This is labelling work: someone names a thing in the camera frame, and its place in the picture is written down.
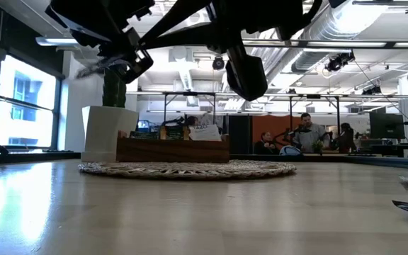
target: computer monitor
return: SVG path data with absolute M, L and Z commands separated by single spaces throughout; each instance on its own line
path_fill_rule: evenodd
M 402 115 L 390 113 L 369 113 L 370 138 L 404 139 Z

